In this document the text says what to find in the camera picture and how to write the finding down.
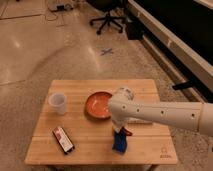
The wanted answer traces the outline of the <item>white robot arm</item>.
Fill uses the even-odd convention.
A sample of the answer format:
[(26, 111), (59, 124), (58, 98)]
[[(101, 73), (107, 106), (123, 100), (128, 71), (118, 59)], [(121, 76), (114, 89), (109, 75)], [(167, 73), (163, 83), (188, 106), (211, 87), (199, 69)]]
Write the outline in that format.
[(213, 103), (138, 102), (128, 87), (120, 87), (108, 102), (115, 130), (129, 118), (156, 122), (213, 137)]

